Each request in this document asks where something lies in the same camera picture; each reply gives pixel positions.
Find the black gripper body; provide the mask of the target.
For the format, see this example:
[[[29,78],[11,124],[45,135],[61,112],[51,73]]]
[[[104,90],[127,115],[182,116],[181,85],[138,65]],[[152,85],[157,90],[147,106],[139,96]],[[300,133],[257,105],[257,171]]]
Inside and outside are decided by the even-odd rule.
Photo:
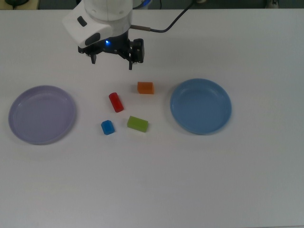
[[[129,31],[116,36],[110,37],[95,43],[95,48],[99,52],[118,54],[126,52],[130,48]]]

